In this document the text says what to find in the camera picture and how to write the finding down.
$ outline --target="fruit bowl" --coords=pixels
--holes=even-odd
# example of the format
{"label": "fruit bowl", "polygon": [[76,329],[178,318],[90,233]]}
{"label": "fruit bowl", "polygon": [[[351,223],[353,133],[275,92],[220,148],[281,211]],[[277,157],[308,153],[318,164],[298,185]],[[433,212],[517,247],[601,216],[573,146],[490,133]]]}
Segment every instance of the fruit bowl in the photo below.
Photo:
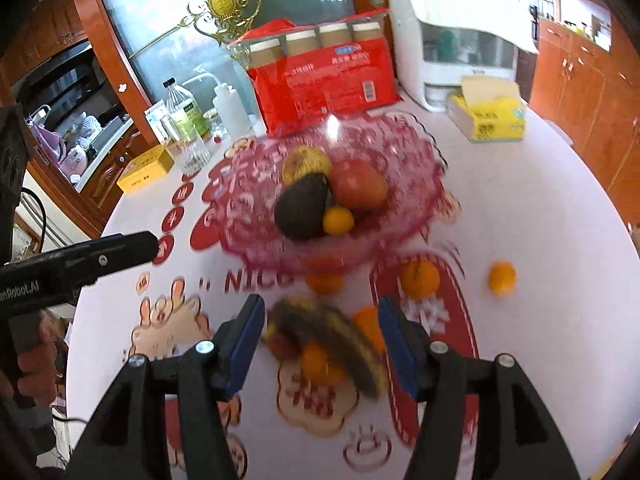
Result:
{"label": "fruit bowl", "polygon": [[[334,164],[345,158],[368,162],[386,178],[386,203],[343,236],[285,238],[273,213],[285,189],[282,165],[301,144],[322,150]],[[330,116],[295,136],[257,139],[235,155],[218,176],[210,220],[218,225],[222,248],[248,268],[344,273],[384,256],[428,224],[443,193],[445,166],[433,137],[411,114]]]}

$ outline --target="yellow tissue package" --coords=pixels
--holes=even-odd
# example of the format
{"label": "yellow tissue package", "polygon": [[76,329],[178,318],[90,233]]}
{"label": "yellow tissue package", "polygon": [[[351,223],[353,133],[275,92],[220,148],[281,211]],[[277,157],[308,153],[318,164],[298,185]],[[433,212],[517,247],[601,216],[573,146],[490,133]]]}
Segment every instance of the yellow tissue package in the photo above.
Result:
{"label": "yellow tissue package", "polygon": [[469,140],[522,140],[526,122],[516,83],[470,76],[463,78],[462,91],[449,99],[447,112]]}
{"label": "yellow tissue package", "polygon": [[174,160],[164,146],[155,146],[127,164],[118,186],[129,193],[165,176],[173,165]]}

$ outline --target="plastic bottle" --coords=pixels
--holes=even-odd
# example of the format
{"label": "plastic bottle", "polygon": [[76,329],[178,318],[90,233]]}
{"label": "plastic bottle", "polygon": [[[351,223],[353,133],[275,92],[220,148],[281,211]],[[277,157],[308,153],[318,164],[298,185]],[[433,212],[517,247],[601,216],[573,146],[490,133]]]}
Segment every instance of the plastic bottle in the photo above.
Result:
{"label": "plastic bottle", "polygon": [[169,114],[178,129],[185,136],[188,136],[193,131],[192,126],[195,126],[202,139],[205,142],[209,140],[211,132],[193,94],[187,89],[178,86],[173,77],[165,81],[163,85],[167,89],[166,109],[169,110]]}
{"label": "plastic bottle", "polygon": [[214,90],[216,96],[213,98],[213,105],[228,134],[232,138],[246,134],[252,128],[252,124],[238,91],[226,83],[216,86]]}

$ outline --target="table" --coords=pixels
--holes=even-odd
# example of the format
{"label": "table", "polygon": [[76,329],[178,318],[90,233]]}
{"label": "table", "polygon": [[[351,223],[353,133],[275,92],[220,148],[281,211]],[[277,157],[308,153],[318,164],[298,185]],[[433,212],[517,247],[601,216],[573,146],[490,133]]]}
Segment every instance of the table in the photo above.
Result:
{"label": "table", "polygon": [[[406,96],[391,108],[414,114],[436,138],[449,163],[447,207],[398,254],[350,275],[332,301],[354,312],[377,294],[398,292],[402,262],[434,261],[444,285],[437,298],[410,305],[414,314],[433,338],[463,354],[513,354],[586,478],[640,419],[640,262],[620,216],[575,152],[531,110],[522,142],[473,144],[445,114]],[[207,325],[215,330],[231,318],[250,292],[269,307],[306,291],[300,278],[247,272],[214,243],[201,195],[224,151],[193,178],[173,170],[120,200],[104,234],[149,229],[162,237],[164,254],[159,265],[82,292],[68,359],[69,416],[90,417],[132,346],[158,356],[181,352]],[[500,300],[486,286],[496,259],[518,272],[516,291]],[[150,324],[168,317],[156,305],[162,297],[173,302],[174,325],[150,336]],[[401,478],[422,407],[397,389],[375,404],[350,384],[313,388],[298,371],[296,362],[280,364],[258,346],[239,399],[221,408],[245,478]],[[460,478],[472,467],[473,413],[467,422]],[[175,433],[175,421],[170,426]],[[75,424],[72,440],[80,430]],[[174,434],[169,441],[179,448]],[[184,478],[180,452],[170,458],[174,478]]]}

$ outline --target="avocado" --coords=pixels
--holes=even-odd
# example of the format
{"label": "avocado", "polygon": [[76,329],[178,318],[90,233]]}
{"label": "avocado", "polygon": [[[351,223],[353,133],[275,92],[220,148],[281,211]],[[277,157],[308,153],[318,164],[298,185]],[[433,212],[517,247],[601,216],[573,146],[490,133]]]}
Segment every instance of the avocado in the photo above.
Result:
{"label": "avocado", "polygon": [[328,190],[329,183],[323,173],[309,173],[287,187],[273,214],[282,234],[291,240],[321,236]]}

